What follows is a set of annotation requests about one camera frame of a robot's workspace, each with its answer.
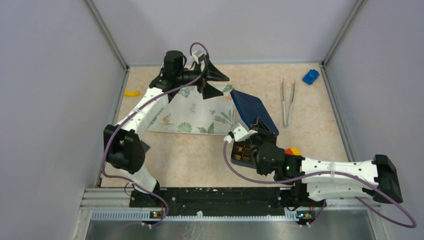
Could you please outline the silver metal tongs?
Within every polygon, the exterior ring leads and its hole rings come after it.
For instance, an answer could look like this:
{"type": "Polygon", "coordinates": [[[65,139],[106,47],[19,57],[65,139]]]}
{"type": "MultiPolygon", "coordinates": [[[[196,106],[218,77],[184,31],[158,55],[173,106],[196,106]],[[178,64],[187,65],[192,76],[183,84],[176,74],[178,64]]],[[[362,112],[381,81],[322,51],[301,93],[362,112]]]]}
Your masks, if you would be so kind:
{"type": "Polygon", "coordinates": [[[283,78],[280,84],[281,90],[281,107],[283,117],[283,127],[288,128],[291,123],[291,117],[294,106],[294,97],[296,92],[296,81],[291,84],[290,96],[288,99],[285,97],[285,79],[283,78]]]}

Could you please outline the dark blue box lid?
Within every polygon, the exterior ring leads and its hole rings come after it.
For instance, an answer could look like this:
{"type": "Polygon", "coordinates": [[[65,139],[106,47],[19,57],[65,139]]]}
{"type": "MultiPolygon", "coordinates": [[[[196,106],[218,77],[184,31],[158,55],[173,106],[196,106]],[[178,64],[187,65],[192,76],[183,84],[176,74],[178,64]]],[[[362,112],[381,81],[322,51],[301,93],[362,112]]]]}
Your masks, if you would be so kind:
{"type": "Polygon", "coordinates": [[[280,134],[268,110],[258,97],[235,89],[230,92],[230,96],[241,120],[247,126],[256,124],[260,118],[271,133],[275,136],[280,134]]]}

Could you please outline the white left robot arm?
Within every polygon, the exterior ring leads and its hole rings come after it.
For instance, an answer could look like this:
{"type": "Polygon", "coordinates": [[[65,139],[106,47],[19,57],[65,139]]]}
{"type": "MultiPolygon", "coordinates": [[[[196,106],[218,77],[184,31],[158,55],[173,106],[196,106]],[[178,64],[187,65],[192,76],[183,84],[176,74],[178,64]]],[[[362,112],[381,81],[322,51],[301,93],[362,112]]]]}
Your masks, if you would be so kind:
{"type": "Polygon", "coordinates": [[[210,81],[228,82],[230,79],[210,61],[207,50],[190,54],[191,68],[186,68],[186,56],[179,50],[167,51],[158,76],[133,110],[116,125],[107,125],[103,131],[103,161],[123,172],[122,178],[132,183],[141,200],[149,207],[160,202],[155,190],[158,181],[144,165],[146,153],[141,137],[153,118],[168,105],[178,92],[193,86],[204,100],[223,96],[223,92],[210,85],[210,81]]]}

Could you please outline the blue chocolate box with insert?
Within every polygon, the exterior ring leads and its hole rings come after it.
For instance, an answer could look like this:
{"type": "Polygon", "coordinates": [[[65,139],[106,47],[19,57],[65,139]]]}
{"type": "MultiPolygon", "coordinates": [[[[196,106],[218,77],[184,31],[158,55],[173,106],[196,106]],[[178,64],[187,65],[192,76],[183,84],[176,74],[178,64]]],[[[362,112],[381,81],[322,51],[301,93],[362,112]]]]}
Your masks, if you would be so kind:
{"type": "Polygon", "coordinates": [[[230,161],[232,164],[245,168],[255,169],[254,159],[252,157],[251,143],[249,140],[234,142],[230,161]]]}

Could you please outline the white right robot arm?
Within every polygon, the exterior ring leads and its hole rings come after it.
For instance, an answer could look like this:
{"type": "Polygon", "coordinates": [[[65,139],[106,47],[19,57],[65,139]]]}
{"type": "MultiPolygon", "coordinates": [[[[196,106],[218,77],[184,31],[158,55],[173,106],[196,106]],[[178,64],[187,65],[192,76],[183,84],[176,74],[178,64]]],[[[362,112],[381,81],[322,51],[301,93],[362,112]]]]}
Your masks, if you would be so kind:
{"type": "Polygon", "coordinates": [[[274,174],[275,183],[301,186],[293,192],[293,200],[299,206],[331,198],[368,198],[384,204],[404,201],[397,168],[387,155],[337,162],[288,154],[271,141],[275,134],[260,118],[235,133],[250,142],[259,175],[274,174]]]}

